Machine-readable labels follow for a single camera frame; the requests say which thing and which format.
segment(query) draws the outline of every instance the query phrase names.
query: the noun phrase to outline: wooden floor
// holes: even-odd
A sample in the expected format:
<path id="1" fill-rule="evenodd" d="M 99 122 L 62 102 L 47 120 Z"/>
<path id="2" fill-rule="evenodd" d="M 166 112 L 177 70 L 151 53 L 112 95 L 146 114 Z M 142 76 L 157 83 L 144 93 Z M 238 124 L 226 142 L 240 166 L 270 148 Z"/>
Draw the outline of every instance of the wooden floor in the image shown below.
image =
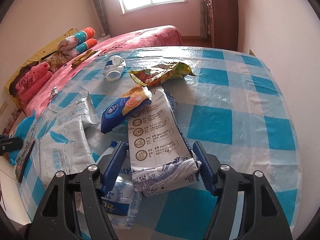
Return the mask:
<path id="1" fill-rule="evenodd" d="M 211 40 L 210 39 L 201 39 L 195 37 L 182 36 L 182 45 L 183 46 L 193 46 L 193 47 L 204 47 L 211 48 Z"/>

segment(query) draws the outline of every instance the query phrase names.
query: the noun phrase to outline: blue and white tablecloth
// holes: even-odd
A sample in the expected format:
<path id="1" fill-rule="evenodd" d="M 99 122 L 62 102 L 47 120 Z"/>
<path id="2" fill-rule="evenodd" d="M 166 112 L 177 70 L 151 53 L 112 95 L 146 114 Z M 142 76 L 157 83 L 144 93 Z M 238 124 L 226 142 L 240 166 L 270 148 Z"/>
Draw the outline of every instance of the blue and white tablecloth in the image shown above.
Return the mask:
<path id="1" fill-rule="evenodd" d="M 208 153 L 237 171 L 263 171 L 293 229 L 301 196 L 298 141 L 284 97 L 262 61 L 247 54 L 209 48 L 125 50 L 117 55 L 125 59 L 126 70 L 121 79 L 110 83 L 104 79 L 103 67 L 114 54 L 98 57 L 69 81 L 39 117 L 36 136 L 54 118 L 55 111 L 86 96 L 87 91 L 101 118 L 105 108 L 136 85 L 128 75 L 130 69 L 185 62 L 196 76 L 163 84 L 178 102 L 176 119 L 182 133 L 190 144 L 200 140 Z M 87 128 L 85 133 L 94 157 L 101 155 L 112 140 L 128 142 L 126 122 L 108 134 L 102 134 L 99 125 Z M 36 140 L 23 182 L 18 186 L 31 219 L 44 193 L 38 176 L 38 148 Z M 133 228 L 117 233 L 120 239 L 202 239 L 215 202 L 202 181 L 145 197 Z M 237 209 L 231 239 L 237 237 L 241 213 L 242 209 Z"/>

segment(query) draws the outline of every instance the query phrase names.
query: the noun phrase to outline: metal bolt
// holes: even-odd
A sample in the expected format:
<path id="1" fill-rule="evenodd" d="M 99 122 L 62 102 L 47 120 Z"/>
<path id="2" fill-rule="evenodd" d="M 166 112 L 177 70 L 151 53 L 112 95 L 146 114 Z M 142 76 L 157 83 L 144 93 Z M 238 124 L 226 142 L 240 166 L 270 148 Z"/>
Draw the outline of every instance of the metal bolt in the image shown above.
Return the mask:
<path id="1" fill-rule="evenodd" d="M 89 171 L 96 171 L 97 170 L 97 165 L 90 165 L 89 167 L 88 167 L 88 170 Z"/>
<path id="2" fill-rule="evenodd" d="M 220 168 L 221 168 L 223 171 L 228 171 L 228 170 L 230 170 L 230 167 L 229 167 L 228 165 L 226 165 L 226 164 L 221 165 Z"/>
<path id="3" fill-rule="evenodd" d="M 58 178 L 61 178 L 61 177 L 63 176 L 63 171 L 58 171 L 58 172 L 56 173 L 56 176 L 57 176 Z"/>
<path id="4" fill-rule="evenodd" d="M 261 171 L 256 171 L 254 174 L 259 178 L 263 176 L 263 173 Z"/>

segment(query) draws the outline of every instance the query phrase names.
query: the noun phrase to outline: window frame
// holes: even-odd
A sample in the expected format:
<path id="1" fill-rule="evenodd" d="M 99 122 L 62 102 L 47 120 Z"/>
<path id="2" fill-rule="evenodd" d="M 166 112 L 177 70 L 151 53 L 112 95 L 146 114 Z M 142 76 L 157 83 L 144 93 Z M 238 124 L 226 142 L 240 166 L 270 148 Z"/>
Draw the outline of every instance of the window frame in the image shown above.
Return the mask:
<path id="1" fill-rule="evenodd" d="M 187 0 L 171 0 L 171 1 L 165 1 L 165 2 L 159 2 L 159 3 L 154 3 L 152 0 L 150 0 L 150 1 L 151 1 L 151 4 L 143 5 L 143 6 L 136 7 L 136 8 L 130 9 L 130 10 L 127 10 L 123 0 L 119 0 L 119 3 L 121 6 L 121 9 L 122 9 L 122 14 L 126 14 L 126 13 L 129 13 L 132 11 L 140 10 L 140 9 L 147 8 L 147 7 L 152 7 L 155 5 L 161 5 L 161 4 L 167 4 L 167 3 L 177 3 L 177 2 L 186 2 Z"/>

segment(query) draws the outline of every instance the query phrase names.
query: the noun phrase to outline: small white bottle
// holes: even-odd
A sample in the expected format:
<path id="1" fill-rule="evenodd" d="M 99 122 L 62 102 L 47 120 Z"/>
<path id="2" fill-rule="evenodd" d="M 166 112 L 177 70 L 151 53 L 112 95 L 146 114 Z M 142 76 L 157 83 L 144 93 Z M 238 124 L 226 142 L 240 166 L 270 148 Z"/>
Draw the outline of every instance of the small white bottle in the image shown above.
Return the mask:
<path id="1" fill-rule="evenodd" d="M 107 81 L 113 82 L 121 77 L 126 64 L 122 57 L 118 55 L 111 56 L 103 69 L 103 75 Z"/>

